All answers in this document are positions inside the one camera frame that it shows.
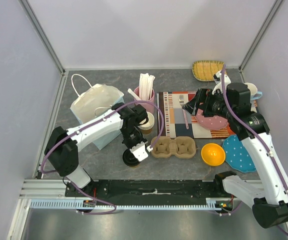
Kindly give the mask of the pink polka dot plate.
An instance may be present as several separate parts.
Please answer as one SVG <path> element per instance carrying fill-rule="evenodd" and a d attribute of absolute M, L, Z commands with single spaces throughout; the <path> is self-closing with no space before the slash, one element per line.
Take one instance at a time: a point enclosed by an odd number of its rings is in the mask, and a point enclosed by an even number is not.
<path fill-rule="evenodd" d="M 204 117 L 198 113 L 195 116 L 197 122 L 207 130 L 218 131 L 228 126 L 228 121 L 220 116 Z"/>

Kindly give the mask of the black cup lid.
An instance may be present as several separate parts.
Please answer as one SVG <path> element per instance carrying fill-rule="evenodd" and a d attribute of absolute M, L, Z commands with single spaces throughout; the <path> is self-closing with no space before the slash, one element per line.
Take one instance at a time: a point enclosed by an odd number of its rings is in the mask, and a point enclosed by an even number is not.
<path fill-rule="evenodd" d="M 140 162 L 135 158 L 135 156 L 130 152 L 129 149 L 126 149 L 123 152 L 122 159 L 124 164 L 127 166 L 134 166 L 140 164 Z"/>

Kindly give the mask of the light blue paper bag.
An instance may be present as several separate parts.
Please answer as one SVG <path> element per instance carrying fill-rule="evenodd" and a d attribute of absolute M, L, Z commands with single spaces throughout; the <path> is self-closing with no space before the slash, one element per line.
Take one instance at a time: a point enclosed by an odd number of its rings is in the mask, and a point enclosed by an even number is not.
<path fill-rule="evenodd" d="M 100 117 L 108 109 L 117 103 L 123 103 L 124 94 L 114 86 L 105 84 L 91 85 L 89 88 L 77 94 L 76 100 L 71 104 L 70 110 L 80 124 L 85 124 L 90 120 Z"/>

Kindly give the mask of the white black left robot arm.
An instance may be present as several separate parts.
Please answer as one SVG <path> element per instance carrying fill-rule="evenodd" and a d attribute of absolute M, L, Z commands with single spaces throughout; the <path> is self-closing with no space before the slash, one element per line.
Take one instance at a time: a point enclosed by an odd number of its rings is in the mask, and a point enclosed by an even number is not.
<path fill-rule="evenodd" d="M 93 192 L 91 177 L 79 164 L 79 152 L 97 139 L 115 131 L 123 136 L 126 158 L 130 165 L 136 166 L 148 157 L 147 140 L 139 130 L 141 123 L 148 122 L 148 114 L 141 105 L 128 107 L 118 103 L 102 116 L 85 124 L 64 130 L 53 130 L 45 150 L 48 160 L 58 174 L 76 185 L 76 191 L 83 197 Z"/>

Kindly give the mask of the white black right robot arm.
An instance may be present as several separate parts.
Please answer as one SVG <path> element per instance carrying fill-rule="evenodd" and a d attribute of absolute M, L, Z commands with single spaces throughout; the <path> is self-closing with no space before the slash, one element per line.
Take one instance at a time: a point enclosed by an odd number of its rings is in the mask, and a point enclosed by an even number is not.
<path fill-rule="evenodd" d="M 263 185 L 258 191 L 229 172 L 218 174 L 213 191 L 219 197 L 228 193 L 252 209 L 262 228 L 288 222 L 288 177 L 275 148 L 264 117 L 251 109 L 250 90 L 243 83 L 230 83 L 225 91 L 200 88 L 182 108 L 192 116 L 198 110 L 204 117 L 227 119 L 231 130 L 250 155 Z"/>

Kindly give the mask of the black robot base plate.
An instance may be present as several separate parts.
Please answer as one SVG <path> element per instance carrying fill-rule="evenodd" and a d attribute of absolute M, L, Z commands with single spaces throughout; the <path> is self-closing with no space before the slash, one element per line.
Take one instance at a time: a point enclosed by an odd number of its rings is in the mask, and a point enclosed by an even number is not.
<path fill-rule="evenodd" d="M 82 189 L 86 194 L 112 204 L 188 204 L 207 198 L 237 200 L 213 181 L 202 180 L 94 180 Z"/>

